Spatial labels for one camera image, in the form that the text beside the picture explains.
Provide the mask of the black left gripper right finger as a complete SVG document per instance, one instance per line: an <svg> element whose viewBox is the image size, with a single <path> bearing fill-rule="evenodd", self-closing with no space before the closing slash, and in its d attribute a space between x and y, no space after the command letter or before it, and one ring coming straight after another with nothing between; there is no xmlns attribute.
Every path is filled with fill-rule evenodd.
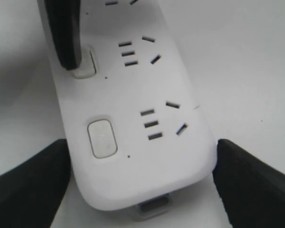
<svg viewBox="0 0 285 228"><path fill-rule="evenodd" d="M285 228L285 174L220 139L213 181L234 228Z"/></svg>

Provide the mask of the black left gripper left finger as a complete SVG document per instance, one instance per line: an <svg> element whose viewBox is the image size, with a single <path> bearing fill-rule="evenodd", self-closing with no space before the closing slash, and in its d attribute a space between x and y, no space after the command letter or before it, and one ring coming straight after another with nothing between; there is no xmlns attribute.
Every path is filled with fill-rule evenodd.
<svg viewBox="0 0 285 228"><path fill-rule="evenodd" d="M49 228L70 182L70 155L59 139L0 175L0 228Z"/></svg>

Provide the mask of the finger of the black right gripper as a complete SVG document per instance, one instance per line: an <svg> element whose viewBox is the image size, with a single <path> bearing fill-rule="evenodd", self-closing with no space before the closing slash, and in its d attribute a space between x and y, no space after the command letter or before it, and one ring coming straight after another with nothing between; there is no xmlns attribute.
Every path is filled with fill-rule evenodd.
<svg viewBox="0 0 285 228"><path fill-rule="evenodd" d="M65 70L78 69L82 62L80 0L41 0L54 52Z"/></svg>

